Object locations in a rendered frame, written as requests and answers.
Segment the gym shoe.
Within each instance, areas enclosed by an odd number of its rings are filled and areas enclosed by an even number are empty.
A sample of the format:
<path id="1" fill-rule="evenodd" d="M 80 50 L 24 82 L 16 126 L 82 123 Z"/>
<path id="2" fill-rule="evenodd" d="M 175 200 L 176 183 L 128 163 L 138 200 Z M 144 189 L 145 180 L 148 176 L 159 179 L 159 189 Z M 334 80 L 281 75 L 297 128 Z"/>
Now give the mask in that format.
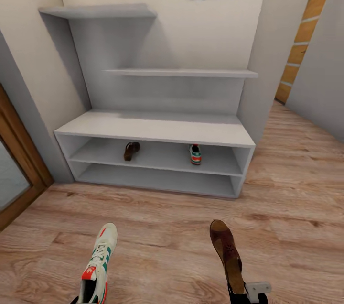
<path id="1" fill-rule="evenodd" d="M 118 240 L 118 230 L 113 222 L 103 226 L 96 239 L 91 260 L 81 277 L 78 303 L 104 304 L 108 291 L 108 262 Z"/>
<path id="2" fill-rule="evenodd" d="M 189 147 L 189 151 L 190 151 L 191 157 L 192 157 L 192 164 L 193 165 L 196 165 L 196 164 L 201 165 L 201 150 L 199 148 L 199 145 L 189 143 L 188 147 Z"/>

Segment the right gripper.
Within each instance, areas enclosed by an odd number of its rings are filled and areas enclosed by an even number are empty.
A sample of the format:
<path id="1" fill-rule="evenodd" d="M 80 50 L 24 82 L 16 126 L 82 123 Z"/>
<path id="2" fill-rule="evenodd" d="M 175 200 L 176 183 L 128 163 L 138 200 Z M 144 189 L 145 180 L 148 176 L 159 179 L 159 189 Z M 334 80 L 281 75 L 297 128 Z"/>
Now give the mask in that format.
<path id="1" fill-rule="evenodd" d="M 268 298 L 263 294 L 258 294 L 259 303 L 251 303 L 250 300 L 247 298 L 247 294 L 235 294 L 228 283 L 228 291 L 230 296 L 231 304 L 268 304 Z"/>

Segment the sandal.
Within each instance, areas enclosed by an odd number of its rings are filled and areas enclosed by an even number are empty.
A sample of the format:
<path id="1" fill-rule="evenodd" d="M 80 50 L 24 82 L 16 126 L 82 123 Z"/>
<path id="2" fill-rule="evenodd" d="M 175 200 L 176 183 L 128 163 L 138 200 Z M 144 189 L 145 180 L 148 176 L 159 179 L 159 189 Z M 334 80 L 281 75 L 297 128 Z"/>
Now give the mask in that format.
<path id="1" fill-rule="evenodd" d="M 210 225 L 210 237 L 217 254 L 222 260 L 226 280 L 235 294 L 244 294 L 242 261 L 236 249 L 230 228 L 221 220 L 214 220 Z"/>
<path id="2" fill-rule="evenodd" d="M 133 142 L 131 144 L 128 145 L 128 147 L 125 149 L 125 153 L 124 153 L 124 159 L 125 161 L 130 161 L 132 158 L 132 155 L 135 152 L 138 152 L 140 149 L 140 144 L 137 142 Z"/>

